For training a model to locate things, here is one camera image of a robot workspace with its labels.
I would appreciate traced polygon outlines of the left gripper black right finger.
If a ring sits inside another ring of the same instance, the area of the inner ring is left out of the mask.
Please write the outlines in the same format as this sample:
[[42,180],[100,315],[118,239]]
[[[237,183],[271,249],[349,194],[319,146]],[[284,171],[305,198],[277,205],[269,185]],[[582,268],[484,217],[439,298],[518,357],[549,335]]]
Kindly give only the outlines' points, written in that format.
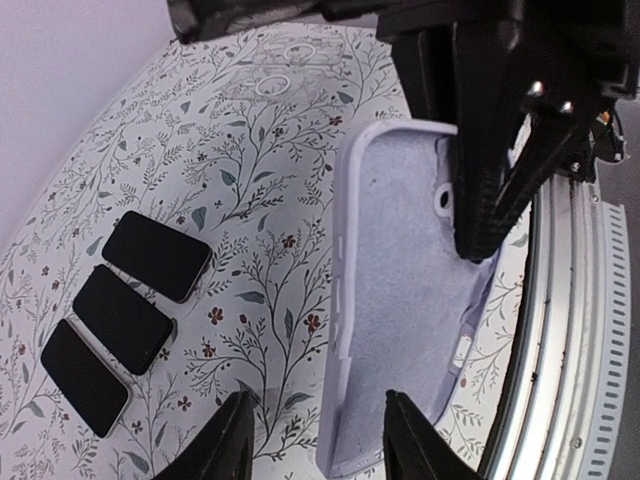
[[480,478],[404,392],[386,392],[383,454],[385,475],[390,480]]

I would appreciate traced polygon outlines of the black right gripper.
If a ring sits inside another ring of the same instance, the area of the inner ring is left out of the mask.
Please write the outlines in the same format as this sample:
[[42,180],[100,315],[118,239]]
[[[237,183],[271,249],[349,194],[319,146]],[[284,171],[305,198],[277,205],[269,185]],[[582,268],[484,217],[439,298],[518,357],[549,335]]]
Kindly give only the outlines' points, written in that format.
[[379,16],[382,37],[397,36],[391,56],[411,116],[458,120],[455,244],[472,262],[494,255],[578,149],[600,111],[600,91],[584,58],[541,25],[463,23],[541,17],[584,53],[605,96],[639,93],[636,1],[184,0],[167,8],[183,44],[309,16]]

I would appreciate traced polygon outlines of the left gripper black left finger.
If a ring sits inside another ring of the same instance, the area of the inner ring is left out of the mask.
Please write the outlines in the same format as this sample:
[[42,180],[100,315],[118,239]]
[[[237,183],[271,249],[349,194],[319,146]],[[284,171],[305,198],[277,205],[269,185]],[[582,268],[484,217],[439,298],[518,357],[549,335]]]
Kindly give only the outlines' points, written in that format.
[[251,479],[253,451],[253,402],[248,392],[236,391],[154,480]]

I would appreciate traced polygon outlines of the black smartphone with white edge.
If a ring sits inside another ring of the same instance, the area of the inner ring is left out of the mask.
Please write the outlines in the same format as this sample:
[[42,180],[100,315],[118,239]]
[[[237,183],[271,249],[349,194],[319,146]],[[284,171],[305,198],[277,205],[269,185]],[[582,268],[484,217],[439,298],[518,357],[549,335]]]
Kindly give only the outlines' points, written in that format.
[[108,437],[130,402],[129,389],[69,322],[57,323],[40,361],[90,430]]

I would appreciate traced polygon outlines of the lavender white phone case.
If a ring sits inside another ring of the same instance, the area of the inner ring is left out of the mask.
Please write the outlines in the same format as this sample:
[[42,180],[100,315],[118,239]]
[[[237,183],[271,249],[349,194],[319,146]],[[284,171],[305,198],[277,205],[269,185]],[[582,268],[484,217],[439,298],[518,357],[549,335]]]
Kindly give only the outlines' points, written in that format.
[[529,220],[490,258],[454,242],[456,128],[377,121],[335,162],[329,346],[316,462],[329,479],[382,459],[385,394],[406,393],[467,465],[479,464],[504,386]]

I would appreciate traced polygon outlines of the black smartphone corner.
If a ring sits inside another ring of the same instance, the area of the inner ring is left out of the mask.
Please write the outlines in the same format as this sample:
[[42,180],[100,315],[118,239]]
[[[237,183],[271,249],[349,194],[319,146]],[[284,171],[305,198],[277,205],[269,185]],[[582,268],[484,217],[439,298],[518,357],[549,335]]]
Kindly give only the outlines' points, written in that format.
[[96,266],[73,301],[73,311],[128,370],[141,376],[172,333],[172,321],[121,280]]

